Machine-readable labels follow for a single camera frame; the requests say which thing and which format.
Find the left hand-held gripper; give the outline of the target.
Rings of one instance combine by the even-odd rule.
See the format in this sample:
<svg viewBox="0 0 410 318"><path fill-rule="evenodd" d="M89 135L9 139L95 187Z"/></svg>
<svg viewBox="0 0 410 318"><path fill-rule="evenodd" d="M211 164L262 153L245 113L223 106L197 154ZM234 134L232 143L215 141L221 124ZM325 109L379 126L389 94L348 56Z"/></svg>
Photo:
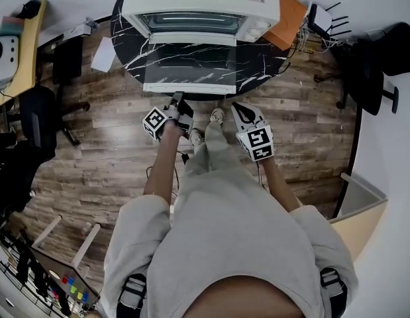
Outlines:
<svg viewBox="0 0 410 318"><path fill-rule="evenodd" d="M184 92L177 91L172 95L170 103L163 109L154 107L142 120L146 133L154 140L162 137L164 125L173 121L183 131L183 136L189 139L193 128L193 109L184 101Z"/></svg>

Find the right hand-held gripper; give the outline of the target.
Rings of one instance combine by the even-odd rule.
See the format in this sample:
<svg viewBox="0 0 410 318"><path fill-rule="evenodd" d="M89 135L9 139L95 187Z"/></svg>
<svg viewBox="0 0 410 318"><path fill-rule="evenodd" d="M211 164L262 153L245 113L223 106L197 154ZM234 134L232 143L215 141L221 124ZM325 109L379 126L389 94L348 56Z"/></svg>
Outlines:
<svg viewBox="0 0 410 318"><path fill-rule="evenodd" d="M238 133L236 138L246 155L253 162L274 155L273 134L263 113L254 105L233 102L231 112Z"/></svg>

